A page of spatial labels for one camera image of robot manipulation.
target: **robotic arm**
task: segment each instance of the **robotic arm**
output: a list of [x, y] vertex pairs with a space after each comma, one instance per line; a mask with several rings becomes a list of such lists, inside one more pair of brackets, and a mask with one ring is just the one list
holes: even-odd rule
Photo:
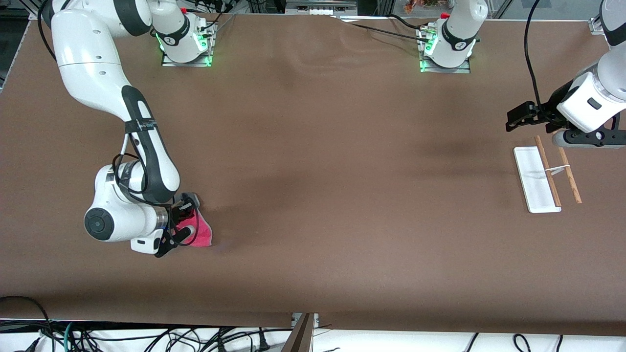
[[487, 12], [485, 0], [457, 0], [450, 17], [435, 22], [436, 40], [424, 54], [439, 66], [460, 66], [471, 55]]
[[[626, 109], [626, 1], [603, 0], [600, 20], [609, 52], [557, 89], [537, 106], [527, 101], [508, 112], [506, 131], [546, 123], [557, 132], [553, 142], [561, 147], [612, 147], [626, 145], [619, 130], [620, 112]], [[612, 120], [610, 128], [604, 124]]]
[[144, 34], [152, 24], [166, 54], [187, 62], [206, 50], [198, 40], [205, 20], [183, 14], [175, 0], [54, 0], [46, 12], [66, 89], [82, 104], [124, 121], [121, 154], [130, 140], [138, 156], [100, 169], [85, 229], [100, 241], [131, 241], [133, 250], [156, 254], [162, 237], [174, 236], [169, 231], [191, 217], [199, 201], [185, 196], [174, 211], [167, 204], [180, 185], [178, 170], [146, 99], [124, 75], [113, 38]]

